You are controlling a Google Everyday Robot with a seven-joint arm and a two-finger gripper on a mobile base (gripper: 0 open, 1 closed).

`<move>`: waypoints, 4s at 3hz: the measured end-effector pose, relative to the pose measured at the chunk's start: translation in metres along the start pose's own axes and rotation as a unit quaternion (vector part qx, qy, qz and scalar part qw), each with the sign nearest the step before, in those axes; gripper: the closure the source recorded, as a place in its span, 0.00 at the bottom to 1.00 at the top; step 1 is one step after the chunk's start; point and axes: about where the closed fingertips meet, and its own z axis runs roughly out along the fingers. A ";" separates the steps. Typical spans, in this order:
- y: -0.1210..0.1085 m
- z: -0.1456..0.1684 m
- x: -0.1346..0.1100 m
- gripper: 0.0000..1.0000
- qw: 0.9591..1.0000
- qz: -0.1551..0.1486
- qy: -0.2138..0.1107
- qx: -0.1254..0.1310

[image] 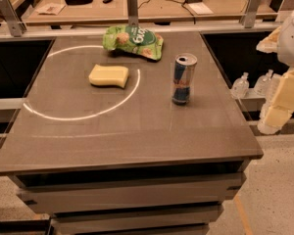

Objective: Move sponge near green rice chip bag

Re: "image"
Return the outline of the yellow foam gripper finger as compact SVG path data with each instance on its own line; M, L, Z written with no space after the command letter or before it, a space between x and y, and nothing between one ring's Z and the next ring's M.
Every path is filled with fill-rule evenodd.
M280 30L281 27L279 26L269 36L261 40L256 46L256 50L263 53L276 53Z
M257 127L262 134L275 134L294 113L294 68L275 74L262 106Z

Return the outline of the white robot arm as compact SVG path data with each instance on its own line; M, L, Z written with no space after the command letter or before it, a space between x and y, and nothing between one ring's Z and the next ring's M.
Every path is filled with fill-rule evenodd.
M294 10L256 49L275 52L278 60L289 67L283 75L272 77L257 125L261 133L275 134L294 113Z

